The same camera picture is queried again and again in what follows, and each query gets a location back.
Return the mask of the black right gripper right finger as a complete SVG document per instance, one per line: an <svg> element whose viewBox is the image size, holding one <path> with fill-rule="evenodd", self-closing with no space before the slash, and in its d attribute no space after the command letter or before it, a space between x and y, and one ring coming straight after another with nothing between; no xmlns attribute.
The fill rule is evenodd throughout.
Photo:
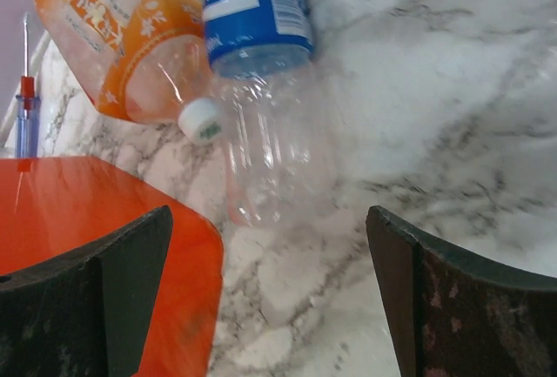
<svg viewBox="0 0 557 377"><path fill-rule="evenodd" d="M366 235L403 376L554 376L556 279L437 238L381 206Z"/></svg>

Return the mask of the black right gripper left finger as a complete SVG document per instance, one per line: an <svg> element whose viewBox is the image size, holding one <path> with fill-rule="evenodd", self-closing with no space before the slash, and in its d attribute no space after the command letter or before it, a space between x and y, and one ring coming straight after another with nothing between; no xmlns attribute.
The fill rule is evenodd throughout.
<svg viewBox="0 0 557 377"><path fill-rule="evenodd" d="M173 217L162 206L1 279L3 376L132 376L143 357Z"/></svg>

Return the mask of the clear bottle blue label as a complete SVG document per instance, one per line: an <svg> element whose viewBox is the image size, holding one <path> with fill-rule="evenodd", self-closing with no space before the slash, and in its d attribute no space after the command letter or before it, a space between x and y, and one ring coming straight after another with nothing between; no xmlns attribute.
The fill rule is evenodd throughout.
<svg viewBox="0 0 557 377"><path fill-rule="evenodd" d="M305 0L204 0L203 19L232 221L288 227L319 217L333 162Z"/></svg>

